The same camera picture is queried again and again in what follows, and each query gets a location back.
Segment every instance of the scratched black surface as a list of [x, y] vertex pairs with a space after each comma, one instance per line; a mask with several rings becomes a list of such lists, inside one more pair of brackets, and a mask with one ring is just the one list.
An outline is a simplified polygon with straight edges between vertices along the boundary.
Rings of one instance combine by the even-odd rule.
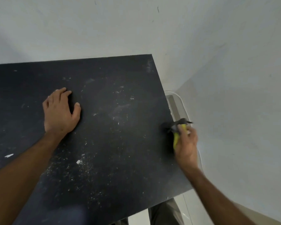
[[172, 117], [151, 55], [0, 65], [0, 168], [42, 136], [42, 102], [62, 87], [81, 121], [14, 224], [109, 224], [191, 188], [160, 129]]

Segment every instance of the forearm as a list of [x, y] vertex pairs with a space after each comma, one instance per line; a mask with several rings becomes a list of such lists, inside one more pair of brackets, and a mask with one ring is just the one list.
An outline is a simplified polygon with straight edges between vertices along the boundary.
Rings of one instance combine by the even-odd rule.
[[215, 225], [254, 225], [199, 169], [184, 171]]
[[11, 224], [28, 200], [63, 134], [47, 132], [0, 170], [0, 224]]

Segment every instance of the gray pants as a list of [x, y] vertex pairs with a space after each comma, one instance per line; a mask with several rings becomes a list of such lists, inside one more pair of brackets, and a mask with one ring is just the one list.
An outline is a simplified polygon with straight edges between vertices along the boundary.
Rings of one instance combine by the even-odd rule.
[[[184, 225], [174, 198], [148, 208], [148, 211], [151, 225]], [[128, 225], [128, 219], [117, 221], [115, 225]]]

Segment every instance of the person's left arm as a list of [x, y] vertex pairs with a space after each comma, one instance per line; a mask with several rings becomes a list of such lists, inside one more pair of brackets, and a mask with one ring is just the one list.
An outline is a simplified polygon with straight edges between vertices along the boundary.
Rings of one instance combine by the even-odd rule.
[[0, 224], [9, 225], [30, 197], [53, 151], [80, 119], [80, 105], [71, 114], [66, 88], [56, 90], [44, 102], [45, 134], [32, 147], [0, 169]]

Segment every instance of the white scratch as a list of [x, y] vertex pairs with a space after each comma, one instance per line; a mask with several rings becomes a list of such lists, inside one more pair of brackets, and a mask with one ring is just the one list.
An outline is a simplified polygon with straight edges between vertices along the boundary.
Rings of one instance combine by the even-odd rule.
[[8, 158], [8, 157], [11, 157], [13, 154], [10, 154], [10, 155], [6, 155], [4, 156], [5, 158]]

